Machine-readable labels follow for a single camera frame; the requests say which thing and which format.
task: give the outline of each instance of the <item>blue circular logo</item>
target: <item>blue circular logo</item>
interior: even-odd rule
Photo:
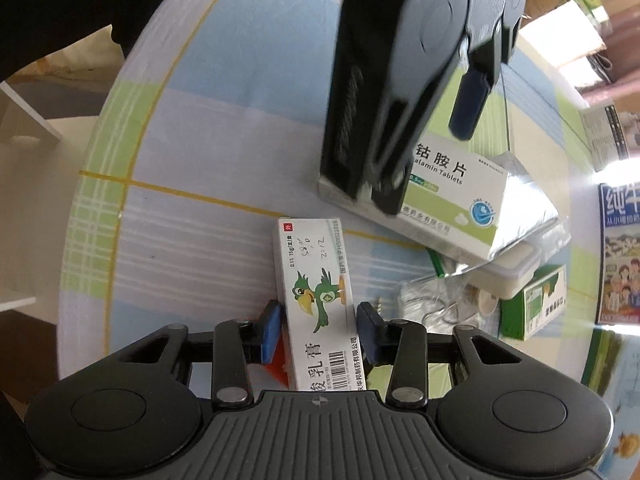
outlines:
[[[494,222],[494,210],[488,202],[477,200],[471,206],[471,218],[480,227],[489,227]]]

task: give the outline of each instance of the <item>green bird illustration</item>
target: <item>green bird illustration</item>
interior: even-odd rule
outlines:
[[[338,284],[334,285],[331,282],[331,274],[322,269],[322,277],[320,283],[316,285],[316,290],[311,290],[309,286],[309,279],[304,274],[298,272],[298,279],[293,285],[293,296],[296,298],[300,308],[312,316],[313,309],[312,304],[315,301],[318,308],[318,324],[314,333],[320,330],[321,326],[327,326],[329,324],[329,316],[327,316],[324,309],[325,303],[331,303],[337,298],[340,298],[342,304],[346,303],[346,295],[344,293],[344,279],[340,275]]]

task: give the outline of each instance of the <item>table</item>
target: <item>table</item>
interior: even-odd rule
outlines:
[[[430,268],[424,250],[316,195],[340,0],[165,0],[96,124],[68,226],[58,325],[66,376],[169,322],[210,330],[276,295],[274,219],[342,219],[357,301]],[[448,136],[457,72],[428,129]],[[526,44],[468,148],[510,149],[573,241],[567,313],[519,345],[579,379],[599,271],[577,93]],[[206,380],[198,394],[206,394]]]

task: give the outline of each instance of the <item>white cloud graphic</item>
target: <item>white cloud graphic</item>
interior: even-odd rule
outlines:
[[[458,216],[456,216],[453,221],[456,224],[459,225],[467,225],[469,223],[469,220],[467,219],[467,217],[464,215],[464,213],[458,213]]]

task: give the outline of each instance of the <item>yellow beak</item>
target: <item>yellow beak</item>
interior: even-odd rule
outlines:
[[[311,311],[311,304],[314,302],[314,294],[310,290],[306,290],[305,293],[298,298],[298,304],[302,310],[312,316],[314,313]]]

